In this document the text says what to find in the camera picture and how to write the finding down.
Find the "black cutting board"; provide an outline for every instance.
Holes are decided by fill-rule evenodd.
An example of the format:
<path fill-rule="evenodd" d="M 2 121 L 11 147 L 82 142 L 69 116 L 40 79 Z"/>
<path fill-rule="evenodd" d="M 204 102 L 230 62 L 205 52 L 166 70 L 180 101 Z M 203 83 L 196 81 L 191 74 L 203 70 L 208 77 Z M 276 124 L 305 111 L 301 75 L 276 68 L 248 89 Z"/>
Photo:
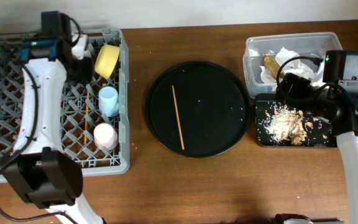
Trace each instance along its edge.
<path fill-rule="evenodd" d="M 277 102 L 274 99 L 274 94 L 259 94 L 255 98 L 255 122 L 257 124 L 258 142 L 262 146 L 293 146 L 291 145 L 291 141 L 283 140 L 280 142 L 274 142 L 272 140 L 272 134 L 268 134 L 267 130 L 265 129 L 267 123 L 264 121 L 266 121 L 268 118 L 266 112 L 273 115 L 275 106 L 284 106 L 284 103 Z M 288 109 L 294 110 L 296 108 L 288 106 Z M 305 118 L 303 119 L 302 123 L 305 124 L 308 121 L 312 122 L 313 129 L 307 129 L 308 137 L 300 147 L 336 147 L 336 138 L 332 134 L 331 125 L 329 123 L 323 121 L 322 119 L 314 120 L 311 113 L 303 113 L 303 116 Z"/>

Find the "light blue cup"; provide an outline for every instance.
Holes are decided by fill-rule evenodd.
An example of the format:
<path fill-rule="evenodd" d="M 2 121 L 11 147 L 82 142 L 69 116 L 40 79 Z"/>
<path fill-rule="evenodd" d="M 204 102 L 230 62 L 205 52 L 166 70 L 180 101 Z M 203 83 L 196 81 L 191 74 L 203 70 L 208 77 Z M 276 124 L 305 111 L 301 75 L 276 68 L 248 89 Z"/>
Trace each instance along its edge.
<path fill-rule="evenodd" d="M 118 92 L 111 86 L 106 86 L 99 91 L 99 110 L 108 117 L 118 115 Z"/>

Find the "cable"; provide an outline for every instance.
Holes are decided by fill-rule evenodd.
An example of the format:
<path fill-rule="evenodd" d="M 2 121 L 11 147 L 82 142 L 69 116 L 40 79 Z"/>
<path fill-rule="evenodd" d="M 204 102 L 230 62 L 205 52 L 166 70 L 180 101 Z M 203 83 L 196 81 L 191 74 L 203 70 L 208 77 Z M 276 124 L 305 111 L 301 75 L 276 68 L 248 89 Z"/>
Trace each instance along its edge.
<path fill-rule="evenodd" d="M 74 42 L 73 43 L 71 43 L 71 46 L 72 47 L 74 47 L 77 43 L 78 43 L 78 41 L 80 40 L 80 35 L 81 35 L 81 27 L 80 27 L 80 25 L 77 23 L 77 21 L 75 21 L 75 19 L 73 19 L 73 18 L 69 18 L 69 20 L 71 20 L 71 21 L 73 21 L 74 22 L 74 25 L 76 26 L 76 28 L 77 28 L 77 31 L 78 31 L 78 37 L 77 37 L 77 39 L 76 40 L 74 40 Z"/>
<path fill-rule="evenodd" d="M 297 59 L 308 59 L 308 60 L 312 61 L 315 65 L 320 65 L 320 63 L 323 62 L 323 59 L 321 59 L 321 58 L 318 58 L 318 57 L 313 58 L 313 57 L 305 57 L 305 56 L 293 57 L 293 58 L 287 60 L 286 62 L 284 62 L 284 64 L 280 67 L 280 69 L 278 69 L 276 82 L 277 82 L 277 88 L 281 91 L 281 93 L 285 97 L 285 99 L 289 99 L 290 101 L 292 101 L 294 103 L 305 103 L 305 102 L 308 102 L 308 101 L 312 100 L 313 98 L 316 98 L 317 96 L 319 96 L 327 86 L 330 87 L 330 92 L 331 92 L 332 87 L 335 87 L 338 90 L 340 90 L 342 92 L 342 94 L 345 95 L 345 97 L 349 100 L 350 105 L 352 106 L 352 111 L 356 110 L 358 112 L 358 106 L 354 103 L 352 96 L 343 87 L 341 87 L 340 85 L 338 85 L 336 83 L 326 83 L 323 86 L 321 86 L 320 88 L 318 88 L 314 92 L 313 95 L 303 98 L 303 99 L 294 99 L 294 98 L 290 97 L 287 93 L 285 93 L 284 90 L 282 90 L 281 84 L 279 81 L 281 71 L 283 70 L 283 68 L 286 64 L 290 63 L 293 60 L 297 60 Z"/>
<path fill-rule="evenodd" d="M 28 146 L 30 145 L 30 143 L 33 141 L 34 139 L 34 135 L 35 135 L 35 131 L 37 129 L 37 122 L 38 122 L 38 110 L 39 110 L 39 97 L 38 97 L 38 90 L 37 90 L 37 83 L 35 82 L 35 79 L 33 77 L 33 75 L 31 74 L 30 70 L 25 66 L 22 65 L 23 69 L 27 72 L 28 76 L 31 79 L 32 82 L 32 88 L 34 89 L 34 101 L 35 101 L 35 106 L 34 106 L 34 121 L 32 123 L 32 129 L 31 129 L 31 133 L 30 136 L 27 137 L 27 142 L 24 144 L 24 146 L 22 147 L 22 149 L 19 150 L 19 152 L 15 153 L 14 156 L 7 161 L 4 165 L 2 165 L 0 167 L 0 173 L 5 170 L 8 166 L 10 166 L 13 162 L 15 162 L 19 156 L 22 154 L 22 152 L 24 152 Z M 14 221 L 14 222 L 27 222 L 27 221 L 33 221 L 33 220 L 38 220 L 41 218 L 46 218 L 46 217 L 51 217 L 54 215 L 63 215 L 64 217 L 66 217 L 69 221 L 71 221 L 74 224 L 77 224 L 76 221 L 74 221 L 69 215 L 67 215 L 65 212 L 53 212 L 53 213 L 46 213 L 43 215 L 38 215 L 38 216 L 34 216 L 34 217 L 30 217 L 30 218 L 14 218 L 12 216 L 10 216 L 9 214 L 7 214 L 1 207 L 0 207 L 0 214 L 7 218 L 10 221 Z"/>

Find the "plastic container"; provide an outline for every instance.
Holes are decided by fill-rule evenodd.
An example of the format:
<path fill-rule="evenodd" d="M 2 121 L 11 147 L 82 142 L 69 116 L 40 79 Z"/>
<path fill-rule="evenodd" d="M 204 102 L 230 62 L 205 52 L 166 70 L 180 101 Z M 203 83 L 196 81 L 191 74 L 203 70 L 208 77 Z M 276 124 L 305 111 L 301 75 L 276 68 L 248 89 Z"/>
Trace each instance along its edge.
<path fill-rule="evenodd" d="M 88 49 L 96 58 L 105 44 L 119 46 L 120 53 L 113 75 L 107 80 L 94 74 L 92 82 L 83 85 L 66 85 L 60 110 L 60 136 L 63 152 L 82 167 L 84 177 L 123 174 L 129 169 L 130 126 L 127 111 L 127 84 L 129 82 L 129 51 L 119 29 L 84 30 L 89 35 Z M 23 102 L 23 77 L 21 68 L 13 63 L 20 55 L 11 54 L 21 46 L 21 41 L 34 34 L 0 35 L 0 157 L 8 155 L 20 128 Z M 119 114 L 108 118 L 98 109 L 98 91 L 103 86 L 118 90 Z M 85 120 L 88 130 L 84 130 Z M 92 130 L 100 123 L 109 123 L 118 133 L 118 146 L 114 150 L 96 148 Z M 0 175 L 0 183 L 6 182 Z"/>
<path fill-rule="evenodd" d="M 333 32 L 309 34 L 285 34 L 263 37 L 251 37 L 246 42 L 246 52 L 242 58 L 244 76 L 249 96 L 255 98 L 259 93 L 274 93 L 276 84 L 266 84 L 260 79 L 264 55 L 275 57 L 284 47 L 293 50 L 301 56 L 324 57 L 327 50 L 342 50 L 338 37 Z M 310 68 L 317 71 L 318 67 L 312 62 L 302 60 Z"/>

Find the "white wall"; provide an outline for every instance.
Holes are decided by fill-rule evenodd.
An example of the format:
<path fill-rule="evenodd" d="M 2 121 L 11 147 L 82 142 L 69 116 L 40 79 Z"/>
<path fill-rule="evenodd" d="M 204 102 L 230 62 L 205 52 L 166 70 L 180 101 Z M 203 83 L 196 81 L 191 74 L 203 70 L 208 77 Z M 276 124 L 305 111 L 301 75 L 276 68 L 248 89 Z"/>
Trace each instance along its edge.
<path fill-rule="evenodd" d="M 39 29 L 52 10 L 82 28 L 178 27 L 358 19 L 358 0 L 0 0 L 0 33 Z"/>

